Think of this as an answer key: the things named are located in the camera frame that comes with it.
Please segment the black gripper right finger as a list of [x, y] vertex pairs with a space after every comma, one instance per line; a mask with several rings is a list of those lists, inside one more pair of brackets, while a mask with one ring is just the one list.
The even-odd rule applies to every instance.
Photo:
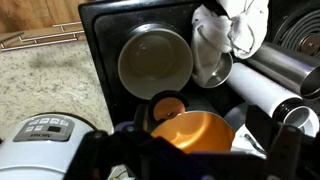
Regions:
[[263, 176], [267, 180], [293, 180], [299, 160], [301, 131], [273, 121], [254, 105], [248, 107], [245, 126], [267, 153]]

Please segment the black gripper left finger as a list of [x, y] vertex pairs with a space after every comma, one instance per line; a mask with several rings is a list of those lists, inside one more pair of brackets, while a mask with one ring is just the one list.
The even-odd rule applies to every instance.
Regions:
[[63, 180], [107, 180], [112, 169], [107, 162], [107, 151], [112, 138], [105, 131], [86, 133]]

